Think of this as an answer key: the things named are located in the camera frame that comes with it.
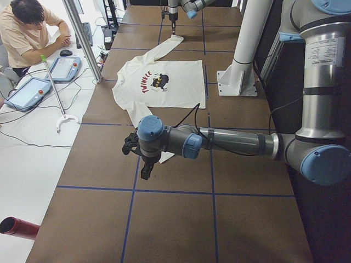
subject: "beige t-shirt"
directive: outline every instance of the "beige t-shirt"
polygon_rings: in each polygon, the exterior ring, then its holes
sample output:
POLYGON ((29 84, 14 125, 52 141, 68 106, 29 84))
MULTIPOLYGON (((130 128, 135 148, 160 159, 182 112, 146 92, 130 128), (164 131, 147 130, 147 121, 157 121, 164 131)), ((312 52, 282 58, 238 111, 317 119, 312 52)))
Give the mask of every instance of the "beige t-shirt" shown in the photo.
POLYGON ((3 44, 9 55, 9 65, 11 67, 28 67, 31 64, 26 61, 22 54, 28 50, 42 49, 49 42, 49 34, 46 24, 58 26, 62 19, 52 13, 49 9, 44 9, 44 22, 41 30, 28 30, 19 23, 12 7, 7 5, 0 13, 0 34, 3 44))

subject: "computer mouse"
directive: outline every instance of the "computer mouse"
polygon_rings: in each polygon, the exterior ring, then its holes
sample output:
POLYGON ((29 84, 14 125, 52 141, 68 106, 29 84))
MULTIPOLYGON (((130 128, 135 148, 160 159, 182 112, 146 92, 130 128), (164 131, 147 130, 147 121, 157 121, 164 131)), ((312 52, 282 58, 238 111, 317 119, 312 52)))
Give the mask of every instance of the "computer mouse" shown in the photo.
POLYGON ((61 52, 60 52, 60 56, 70 56, 72 54, 73 54, 72 51, 70 51, 68 49, 61 50, 61 52))

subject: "keyboard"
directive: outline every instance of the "keyboard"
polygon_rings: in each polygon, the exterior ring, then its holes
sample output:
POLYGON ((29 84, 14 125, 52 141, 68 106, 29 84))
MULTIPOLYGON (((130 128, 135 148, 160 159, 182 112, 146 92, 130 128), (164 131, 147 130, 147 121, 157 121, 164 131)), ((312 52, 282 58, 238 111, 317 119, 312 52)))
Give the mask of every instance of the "keyboard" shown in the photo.
MULTIPOLYGON (((92 29, 90 28, 90 24, 88 22, 82 23, 83 26, 83 31, 88 37, 90 46, 93 46, 93 36, 92 36, 92 29)), ((77 42, 77 48, 82 48, 82 46, 79 43, 77 34, 76 34, 76 42, 77 42)))

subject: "warning label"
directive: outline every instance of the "warning label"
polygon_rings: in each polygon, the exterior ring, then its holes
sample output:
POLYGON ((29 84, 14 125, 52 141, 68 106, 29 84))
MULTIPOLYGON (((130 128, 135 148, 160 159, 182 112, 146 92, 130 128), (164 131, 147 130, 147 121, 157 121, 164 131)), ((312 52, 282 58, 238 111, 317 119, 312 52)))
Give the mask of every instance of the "warning label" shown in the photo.
POLYGON ((305 68, 313 66, 343 66, 345 38, 330 38, 306 44, 305 68))

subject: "light blue tablet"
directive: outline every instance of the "light blue tablet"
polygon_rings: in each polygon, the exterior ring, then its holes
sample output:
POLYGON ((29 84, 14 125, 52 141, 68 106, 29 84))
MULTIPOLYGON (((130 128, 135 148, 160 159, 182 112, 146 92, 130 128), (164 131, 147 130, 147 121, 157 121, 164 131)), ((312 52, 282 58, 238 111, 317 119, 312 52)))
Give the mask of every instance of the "light blue tablet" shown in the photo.
POLYGON ((28 111, 40 103, 51 87, 50 81, 32 77, 11 94, 4 103, 16 110, 28 111))
POLYGON ((50 67, 54 82, 69 82, 78 73, 81 67, 81 59, 77 56, 59 56, 50 67))

